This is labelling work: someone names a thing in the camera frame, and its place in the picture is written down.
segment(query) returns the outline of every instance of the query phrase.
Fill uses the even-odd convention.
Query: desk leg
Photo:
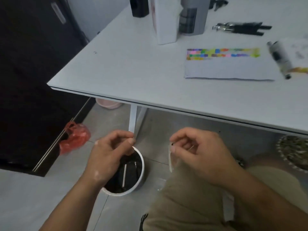
[[[129,117],[129,126],[128,126],[128,130],[135,134],[135,138],[138,135],[145,113],[147,112],[148,109],[145,107],[141,107],[140,113],[137,116],[137,107],[138,107],[137,105],[131,104],[131,113]]]

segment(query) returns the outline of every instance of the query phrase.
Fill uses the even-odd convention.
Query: gray tile floor
[[[126,104],[116,110],[107,110],[96,104],[84,120],[92,134],[90,140],[83,147],[59,156],[44,178],[0,170],[1,229],[38,230],[82,174],[93,142],[111,130],[128,129],[129,111],[130,106]],[[87,230],[139,229],[142,214],[147,211],[170,174],[167,165],[168,139],[185,126],[220,132],[232,153],[246,159],[258,153],[273,151],[280,136],[272,132],[149,109],[136,143],[146,163],[147,177],[143,186],[121,198],[101,192]],[[226,207],[227,217],[231,217],[230,205]]]

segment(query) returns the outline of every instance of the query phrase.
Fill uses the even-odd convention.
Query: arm
[[[170,141],[176,142],[172,153],[197,174],[240,198],[260,221],[262,230],[307,230],[308,215],[242,169],[218,134],[184,128]]]
[[[308,215],[289,203],[244,169],[236,180],[221,185],[241,199],[260,221],[260,227],[271,230],[307,230]]]
[[[40,231],[85,231],[101,188],[117,171],[122,155],[133,153],[134,134],[113,131],[95,142],[86,169]]]

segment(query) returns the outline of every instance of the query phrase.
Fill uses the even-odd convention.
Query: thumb
[[[129,138],[122,142],[114,151],[114,154],[118,155],[121,157],[122,155],[125,155],[128,151],[130,151],[136,142],[135,139]]]
[[[170,151],[182,159],[185,163],[190,166],[193,166],[196,160],[196,155],[192,154],[191,152],[185,150],[182,147],[176,146],[175,144],[170,147]]]

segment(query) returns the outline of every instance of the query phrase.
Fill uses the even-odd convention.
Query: red plastic bag
[[[67,123],[64,130],[68,134],[68,139],[59,143],[60,155],[83,146],[91,137],[91,133],[85,125],[76,124],[73,121]]]

